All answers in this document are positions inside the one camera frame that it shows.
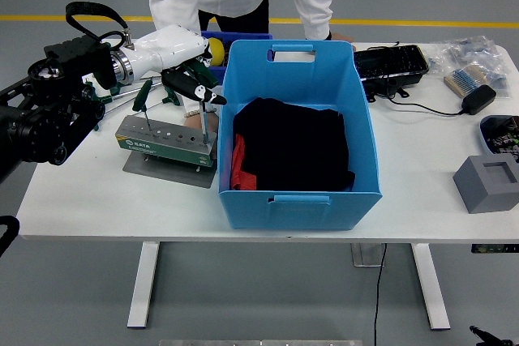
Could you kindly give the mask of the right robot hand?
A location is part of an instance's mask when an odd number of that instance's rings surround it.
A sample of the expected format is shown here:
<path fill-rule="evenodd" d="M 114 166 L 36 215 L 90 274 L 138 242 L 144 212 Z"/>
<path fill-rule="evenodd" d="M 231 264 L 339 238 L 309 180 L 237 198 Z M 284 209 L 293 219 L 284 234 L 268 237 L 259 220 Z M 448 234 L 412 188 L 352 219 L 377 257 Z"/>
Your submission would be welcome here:
<path fill-rule="evenodd" d="M 470 326 L 470 331 L 476 335 L 481 341 L 478 345 L 486 346 L 513 346 L 512 340 L 501 339 L 488 331 L 484 331 L 476 326 Z"/>

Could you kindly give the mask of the person's left hand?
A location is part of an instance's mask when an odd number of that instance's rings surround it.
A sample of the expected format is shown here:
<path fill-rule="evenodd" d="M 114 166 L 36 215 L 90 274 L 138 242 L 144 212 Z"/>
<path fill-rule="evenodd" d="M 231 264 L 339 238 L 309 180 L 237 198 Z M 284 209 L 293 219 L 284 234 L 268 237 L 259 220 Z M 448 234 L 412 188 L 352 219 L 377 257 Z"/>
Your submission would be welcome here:
<path fill-rule="evenodd" d="M 327 41 L 344 41 L 344 42 L 348 42 L 351 47 L 352 47 L 352 50 L 355 52 L 357 49 L 356 49 L 356 46 L 354 45 L 354 38 L 351 37 L 351 36 L 345 36 L 343 34 L 340 34 L 339 32 L 330 32 L 326 38 Z"/>

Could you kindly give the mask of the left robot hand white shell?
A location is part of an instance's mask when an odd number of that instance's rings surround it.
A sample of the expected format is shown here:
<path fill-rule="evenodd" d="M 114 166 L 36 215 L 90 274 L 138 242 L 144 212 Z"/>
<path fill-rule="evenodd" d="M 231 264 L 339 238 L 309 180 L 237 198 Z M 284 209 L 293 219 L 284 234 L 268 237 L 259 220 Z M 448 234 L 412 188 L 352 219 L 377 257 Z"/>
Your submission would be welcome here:
<path fill-rule="evenodd" d="M 122 47 L 127 58 L 125 83 L 139 80 L 149 71 L 161 74 L 162 83 L 181 95 L 197 102 L 226 105 L 227 100 L 216 94 L 211 86 L 187 75 L 179 67 L 208 52 L 206 38 L 178 25 L 170 25 L 149 33 L 133 42 L 134 47 Z"/>

